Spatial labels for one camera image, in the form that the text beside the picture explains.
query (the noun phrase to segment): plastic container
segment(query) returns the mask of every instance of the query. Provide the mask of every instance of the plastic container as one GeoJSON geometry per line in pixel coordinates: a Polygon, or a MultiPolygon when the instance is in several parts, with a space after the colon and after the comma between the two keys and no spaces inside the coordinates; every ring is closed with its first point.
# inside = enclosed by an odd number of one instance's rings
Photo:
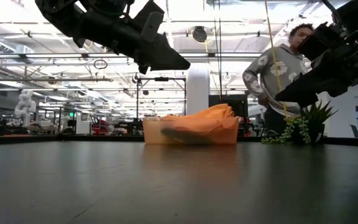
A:
{"type": "Polygon", "coordinates": [[[238,118],[145,118],[146,144],[236,144],[238,118]]]}

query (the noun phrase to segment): curly hair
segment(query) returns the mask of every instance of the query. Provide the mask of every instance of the curly hair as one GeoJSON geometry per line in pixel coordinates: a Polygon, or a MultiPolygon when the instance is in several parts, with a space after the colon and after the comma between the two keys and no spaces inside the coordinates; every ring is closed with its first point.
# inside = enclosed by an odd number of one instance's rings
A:
{"type": "Polygon", "coordinates": [[[313,28],[313,24],[300,24],[298,25],[297,27],[295,27],[294,29],[291,30],[290,32],[290,38],[295,36],[296,32],[299,30],[299,29],[302,29],[302,28],[308,28],[310,29],[311,31],[314,30],[313,28]]]}

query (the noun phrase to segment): floral print sweatshirt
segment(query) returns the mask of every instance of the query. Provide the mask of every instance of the floral print sweatshirt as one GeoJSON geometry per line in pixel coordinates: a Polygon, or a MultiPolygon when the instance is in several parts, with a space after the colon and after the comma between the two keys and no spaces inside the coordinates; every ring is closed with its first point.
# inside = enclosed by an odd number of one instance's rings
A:
{"type": "Polygon", "coordinates": [[[278,113],[284,115],[283,105],[285,104],[290,116],[298,115],[300,107],[297,103],[276,101],[275,95],[280,92],[277,75],[284,89],[299,73],[305,74],[307,72],[302,61],[303,56],[295,55],[285,44],[275,47],[274,52],[277,61],[277,74],[274,68],[272,49],[268,49],[252,62],[242,74],[242,78],[246,87],[254,96],[259,99],[267,97],[269,106],[278,113]],[[260,83],[258,82],[258,74],[260,74],[260,83]]]}

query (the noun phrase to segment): person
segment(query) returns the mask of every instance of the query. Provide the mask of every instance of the person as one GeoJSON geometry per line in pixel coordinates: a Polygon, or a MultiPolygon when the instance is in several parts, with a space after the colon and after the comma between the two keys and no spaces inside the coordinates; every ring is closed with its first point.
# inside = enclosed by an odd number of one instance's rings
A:
{"type": "Polygon", "coordinates": [[[287,126],[284,104],[288,116],[300,114],[298,104],[275,100],[275,95],[280,92],[277,76],[280,79],[282,89],[284,89],[298,74],[307,72],[307,68],[303,63],[303,56],[299,53],[298,47],[312,31],[312,24],[298,25],[290,32],[289,46],[282,44],[274,47],[277,73],[273,62],[272,49],[268,49],[257,60],[253,61],[242,74],[244,83],[250,93],[258,98],[260,105],[266,107],[266,128],[275,131],[277,134],[283,133],[287,126]]]}

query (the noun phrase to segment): green plant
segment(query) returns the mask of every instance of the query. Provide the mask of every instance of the green plant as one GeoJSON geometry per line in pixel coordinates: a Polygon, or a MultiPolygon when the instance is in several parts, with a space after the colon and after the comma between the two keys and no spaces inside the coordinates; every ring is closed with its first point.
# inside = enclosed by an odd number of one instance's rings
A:
{"type": "Polygon", "coordinates": [[[287,119],[287,127],[285,128],[284,133],[279,137],[269,137],[263,138],[263,144],[283,144],[289,141],[295,131],[299,131],[299,134],[302,137],[303,142],[306,144],[311,143],[311,138],[309,135],[309,130],[317,130],[320,128],[323,123],[334,115],[337,111],[332,112],[333,107],[328,107],[330,102],[325,106],[321,107],[321,101],[318,106],[313,104],[310,108],[305,108],[301,110],[301,116],[295,116],[287,119]]]}

